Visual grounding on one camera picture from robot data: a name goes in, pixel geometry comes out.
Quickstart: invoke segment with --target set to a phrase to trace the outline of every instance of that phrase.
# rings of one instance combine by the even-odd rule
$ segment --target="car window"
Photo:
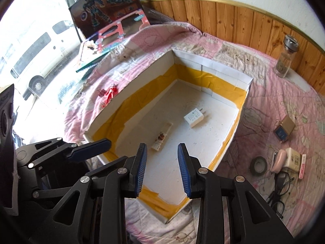
[[[48,33],[45,32],[33,43],[33,45],[28,48],[28,50],[25,51],[25,53],[14,65],[14,70],[18,76],[24,71],[24,69],[35,58],[35,56],[39,54],[39,52],[50,42],[51,38]]]
[[[3,68],[5,67],[5,65],[7,64],[7,62],[5,61],[4,57],[0,58],[0,73],[3,70]]]
[[[52,28],[53,28],[54,32],[59,35],[62,32],[64,32],[65,30],[67,30],[73,26],[74,26],[74,24],[71,21],[64,20],[64,21],[60,21],[60,22],[56,23]]]
[[[10,74],[12,75],[12,77],[14,77],[15,79],[17,79],[19,76],[17,75],[17,73],[15,73],[15,71],[13,69],[10,70]]]

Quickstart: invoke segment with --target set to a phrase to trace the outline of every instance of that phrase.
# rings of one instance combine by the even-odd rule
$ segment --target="jar lid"
[[[299,50],[299,43],[293,36],[285,35],[283,43],[294,52]]]

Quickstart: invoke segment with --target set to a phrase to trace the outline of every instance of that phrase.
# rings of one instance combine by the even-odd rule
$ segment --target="bed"
[[[270,173],[272,155],[280,148],[292,147],[307,154],[302,180],[297,175],[285,203],[283,222],[295,236],[313,214],[325,189],[325,107],[316,91],[295,71],[285,79],[272,67],[276,60],[246,46],[233,44],[202,33],[189,23],[170,22],[150,26],[110,52],[94,69],[74,97],[65,117],[66,142],[80,143],[83,134],[105,106],[103,92],[113,84],[124,88],[136,76],[138,66],[148,66],[170,49],[191,52],[237,69],[253,78],[237,132],[216,173],[233,178],[243,175],[266,199],[274,189]],[[116,71],[128,68],[124,76]],[[295,122],[290,140],[281,144],[273,134],[285,116]],[[249,172],[253,158],[262,156],[268,171],[262,177]],[[226,203],[224,204],[227,220]],[[136,199],[126,199],[128,232],[141,243],[195,243],[199,219],[199,201],[193,200],[169,223],[163,224]],[[226,240],[229,231],[225,223]]]

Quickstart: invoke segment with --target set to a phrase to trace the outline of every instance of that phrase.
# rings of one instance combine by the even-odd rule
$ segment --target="glass jar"
[[[273,68],[276,75],[281,78],[284,78],[287,75],[287,72],[298,50],[298,41],[293,36],[285,35],[283,39],[282,52],[277,60],[277,64]]]

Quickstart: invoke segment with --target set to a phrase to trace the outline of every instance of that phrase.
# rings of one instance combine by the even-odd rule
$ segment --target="red toy figure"
[[[112,87],[110,87],[109,90],[104,95],[104,96],[107,96],[107,99],[106,99],[103,107],[107,106],[110,103],[110,101],[112,100],[112,98],[115,95],[117,95],[118,93],[119,93],[119,91],[117,90],[117,85],[113,84]]]

